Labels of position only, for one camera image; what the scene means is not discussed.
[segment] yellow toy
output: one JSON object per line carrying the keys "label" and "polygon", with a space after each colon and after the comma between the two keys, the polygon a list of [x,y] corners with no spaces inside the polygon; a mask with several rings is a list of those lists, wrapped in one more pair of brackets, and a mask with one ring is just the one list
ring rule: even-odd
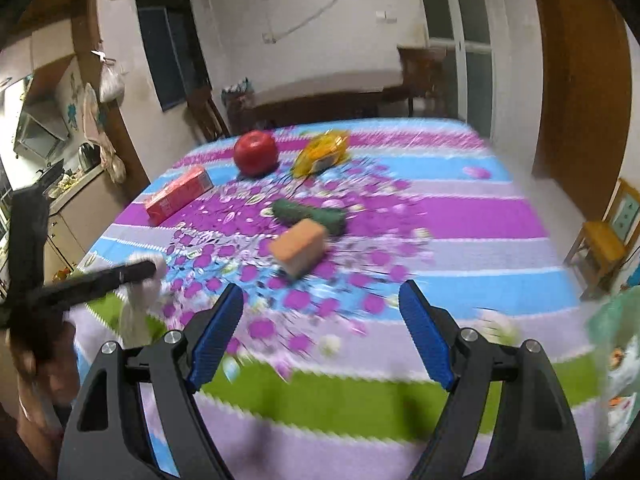
{"label": "yellow toy", "polygon": [[322,171],[341,164],[347,160],[349,132],[346,130],[329,130],[313,137],[291,168],[295,178]]}

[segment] person's hand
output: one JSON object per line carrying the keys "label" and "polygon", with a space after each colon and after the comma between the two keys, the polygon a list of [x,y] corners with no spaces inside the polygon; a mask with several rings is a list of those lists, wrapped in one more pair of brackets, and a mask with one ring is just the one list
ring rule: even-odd
{"label": "person's hand", "polygon": [[26,348],[20,340],[12,338],[10,333],[7,334],[8,345],[20,380],[24,382],[25,387],[35,384],[40,394],[50,399],[53,404],[70,404],[80,389],[74,349],[75,335],[76,327],[65,321],[60,336],[53,343],[52,358],[46,362],[37,363],[30,349]]}
{"label": "person's hand", "polygon": [[56,474],[62,444],[62,431],[47,422],[43,402],[69,405],[80,389],[74,336],[76,327],[64,322],[54,341],[52,358],[36,362],[33,352],[8,332],[7,346],[18,371],[17,433],[34,458],[50,474]]}

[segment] red box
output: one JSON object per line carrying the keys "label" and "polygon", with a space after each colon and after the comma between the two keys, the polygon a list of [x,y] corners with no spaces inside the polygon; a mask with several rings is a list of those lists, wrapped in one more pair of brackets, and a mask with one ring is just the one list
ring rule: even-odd
{"label": "red box", "polygon": [[194,166],[154,193],[145,202],[146,213],[153,225],[159,225],[212,187],[207,171]]}

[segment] floral pattern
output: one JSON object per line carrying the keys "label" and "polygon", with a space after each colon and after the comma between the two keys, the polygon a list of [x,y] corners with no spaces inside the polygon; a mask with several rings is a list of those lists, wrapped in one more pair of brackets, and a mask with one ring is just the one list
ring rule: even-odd
{"label": "floral pattern", "polygon": [[[397,308],[400,283],[419,258],[433,255],[420,198],[371,158],[354,158],[316,177],[295,180],[290,164],[255,180],[232,180],[177,215],[166,248],[174,299],[162,315],[182,328],[209,308],[228,283],[244,290],[242,319],[227,352],[270,363],[286,380],[293,364],[322,363],[339,354],[345,337],[367,336],[367,319]],[[330,241],[325,258],[291,283],[275,265],[269,243],[286,227],[271,203],[290,198],[307,205],[348,210],[344,237]],[[235,365],[225,362],[232,380]]]}

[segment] red apple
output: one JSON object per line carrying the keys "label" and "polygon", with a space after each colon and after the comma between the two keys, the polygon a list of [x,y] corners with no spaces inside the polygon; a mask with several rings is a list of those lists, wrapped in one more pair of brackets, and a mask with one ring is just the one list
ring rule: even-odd
{"label": "red apple", "polygon": [[234,146],[234,162],[245,176],[263,176],[278,164],[276,141],[260,130],[248,132]]}

